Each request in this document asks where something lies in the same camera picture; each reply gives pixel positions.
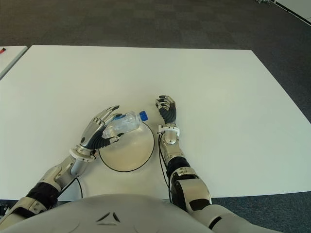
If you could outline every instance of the black joint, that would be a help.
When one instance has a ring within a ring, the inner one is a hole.
[[[210,205],[209,200],[207,199],[197,199],[189,202],[189,205],[193,211],[203,210],[205,207]]]
[[[184,157],[175,157],[171,159],[167,164],[167,177],[170,178],[172,173],[180,167],[190,167],[190,165]]]
[[[185,195],[178,181],[174,182],[172,185],[172,201],[174,205],[178,206],[180,209],[184,211],[187,211]]]
[[[222,217],[217,217],[217,218],[215,218],[211,223],[210,223],[210,225],[209,225],[209,227],[208,228],[210,228],[211,230],[213,229],[213,227],[216,225],[216,223],[217,222],[219,222],[219,220],[221,220],[222,219]]]
[[[32,216],[35,216],[35,214],[33,212],[31,212],[30,210],[27,210],[23,207],[16,208],[15,210],[13,210],[12,213],[17,214],[19,216],[23,216],[25,218],[30,218]]]
[[[115,111],[116,109],[118,109],[120,107],[120,105],[117,105],[116,107],[112,108],[112,111]]]
[[[57,202],[58,190],[49,183],[40,182],[27,194],[27,197],[42,203],[45,208],[49,209]]]

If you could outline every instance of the silver metal arm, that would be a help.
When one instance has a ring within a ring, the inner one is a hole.
[[[118,107],[116,105],[107,108],[90,121],[83,132],[80,144],[71,148],[70,155],[60,164],[50,168],[26,197],[21,198],[12,207],[0,220],[0,230],[52,208],[62,190],[84,172],[88,163],[95,160],[96,149],[119,140],[120,135],[102,138],[107,123],[120,115],[111,115]]]
[[[205,183],[190,167],[179,147],[175,102],[169,96],[156,100],[165,126],[159,126],[160,149],[170,180],[172,203],[188,212],[215,233],[276,233],[253,225],[220,205],[212,205]]]

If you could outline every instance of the robot finger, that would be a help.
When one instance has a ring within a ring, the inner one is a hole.
[[[111,106],[102,112],[98,113],[94,118],[100,119],[101,121],[105,121],[105,119],[116,109],[119,108],[119,105]]]

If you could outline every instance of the white table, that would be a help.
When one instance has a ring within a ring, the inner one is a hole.
[[[213,197],[311,190],[311,124],[252,51],[32,46],[0,82],[0,199],[24,196],[110,105],[146,110],[156,132],[159,94],[175,99],[181,148]],[[80,180],[85,197],[168,196],[157,146],[136,171],[98,159]],[[79,196],[73,185],[63,199]]]
[[[0,54],[0,80],[27,50],[27,46],[0,46],[6,51]]]

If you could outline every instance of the black cable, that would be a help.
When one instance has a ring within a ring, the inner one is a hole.
[[[79,184],[79,187],[80,187],[80,192],[81,192],[81,199],[83,198],[83,192],[82,192],[82,187],[81,187],[81,184],[80,184],[80,181],[78,179],[78,177],[76,178],[78,184]]]
[[[161,158],[162,152],[161,152],[161,147],[160,147],[161,138],[162,138],[162,136],[160,137],[160,135],[159,135],[159,138],[158,138],[159,160],[160,160],[160,166],[161,166],[162,174],[163,174],[163,177],[164,177],[164,181],[166,183],[166,186],[169,187],[169,185],[167,184],[166,178],[165,178],[165,174],[164,174],[164,170],[163,170],[163,166],[162,166],[162,161],[161,161],[162,160],[162,158]]]
[[[98,149],[98,154],[99,154],[99,157],[100,157],[101,161],[105,164],[105,162],[104,162],[104,160],[103,160],[103,158],[102,158],[102,156],[101,156],[101,151],[100,151],[100,149]]]
[[[171,195],[171,180],[169,179],[169,198],[170,198],[170,203],[172,203],[172,195]]]
[[[80,184],[80,181],[78,180],[78,178],[74,178],[59,194],[58,194],[58,197],[60,195],[62,195],[66,189],[75,181],[77,180],[78,184],[79,184],[79,187],[80,187],[80,192],[81,192],[81,198],[83,198],[83,192],[82,192],[82,187],[81,187],[81,184]]]

